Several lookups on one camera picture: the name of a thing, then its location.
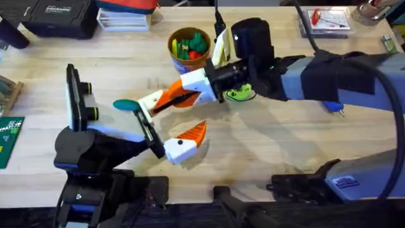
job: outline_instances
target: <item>white box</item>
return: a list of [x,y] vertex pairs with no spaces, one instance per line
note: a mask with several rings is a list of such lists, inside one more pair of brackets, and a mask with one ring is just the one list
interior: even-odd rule
[[151,15],[99,9],[97,21],[105,31],[149,31]]

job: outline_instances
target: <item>cup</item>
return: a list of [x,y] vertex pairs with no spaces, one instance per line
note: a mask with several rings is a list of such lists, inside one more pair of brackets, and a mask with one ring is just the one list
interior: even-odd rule
[[[180,58],[177,58],[174,56],[172,50],[171,50],[171,43],[173,42],[174,39],[176,39],[178,42],[182,41],[183,39],[193,39],[194,34],[196,32],[201,33],[202,37],[207,43],[207,51],[201,55],[199,58],[195,60],[182,60]],[[171,59],[173,60],[174,66],[176,70],[180,74],[185,74],[188,72],[191,72],[193,70],[200,69],[205,66],[205,61],[209,57],[209,49],[211,47],[211,39],[209,38],[208,34],[202,31],[201,29],[198,28],[193,28],[193,27],[187,27],[187,28],[181,28],[169,37],[168,43],[167,43],[169,53],[171,56]]]

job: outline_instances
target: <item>black box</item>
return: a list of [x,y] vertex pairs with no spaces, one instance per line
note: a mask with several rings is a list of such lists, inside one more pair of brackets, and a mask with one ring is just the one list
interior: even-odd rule
[[94,0],[31,0],[22,23],[40,37],[90,39],[97,13]]

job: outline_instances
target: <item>wooden table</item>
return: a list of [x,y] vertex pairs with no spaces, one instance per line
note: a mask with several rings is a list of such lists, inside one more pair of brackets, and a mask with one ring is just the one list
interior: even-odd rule
[[[313,54],[309,42],[299,36],[294,8],[221,8],[221,13],[227,26],[253,16],[267,20],[277,56]],[[98,30],[92,40],[76,41],[39,39],[24,30],[32,45],[22,51],[10,48],[0,62],[1,75],[25,83],[11,114],[26,117],[8,167],[0,170],[0,207],[56,204],[66,180],[65,172],[54,168],[53,159],[55,138],[67,125],[68,63],[78,68],[83,81],[93,83],[99,103],[139,99],[178,79],[167,50],[169,35],[193,26],[213,39],[214,20],[213,8],[161,8],[153,14],[150,32]],[[375,27],[356,24],[356,30],[350,39],[317,43],[334,53],[384,53],[379,38],[394,37],[385,20]],[[273,174],[313,172],[333,158],[358,158],[394,147],[390,112],[346,106],[345,114],[345,118],[330,115],[314,101],[285,103],[262,97],[245,103],[171,108],[155,118],[164,140],[208,121],[198,154],[172,165],[146,151],[120,168],[134,169],[139,175],[167,175],[169,203],[210,202],[212,187],[221,184],[231,186],[243,200],[271,200],[265,184]]]

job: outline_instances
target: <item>white plastic part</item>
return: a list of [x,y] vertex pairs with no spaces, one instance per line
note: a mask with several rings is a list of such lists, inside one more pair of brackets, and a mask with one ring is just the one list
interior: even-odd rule
[[227,56],[230,55],[229,29],[226,28],[218,36],[213,51],[212,62],[214,67],[221,67],[227,64]]
[[69,96],[69,87],[68,84],[66,84],[66,108],[68,110],[68,124],[69,124],[69,129],[73,129],[73,116],[72,116],[72,107],[70,106],[70,96]]
[[105,31],[149,31],[152,16],[99,9],[97,21]]
[[163,90],[156,91],[152,94],[147,95],[138,100],[140,108],[145,114],[146,120],[154,126],[152,116],[149,110],[153,109],[156,106],[156,103],[159,101],[160,97],[163,95]]
[[205,76],[203,68],[185,73],[180,78],[182,79],[183,89],[201,92],[194,105],[216,101],[214,91],[208,78]]
[[107,136],[124,139],[132,142],[145,140],[145,134],[132,111],[123,111],[98,104],[99,120],[89,121],[87,128],[96,129]]
[[197,143],[190,139],[171,138],[165,142],[165,153],[170,162],[178,165],[197,153]]

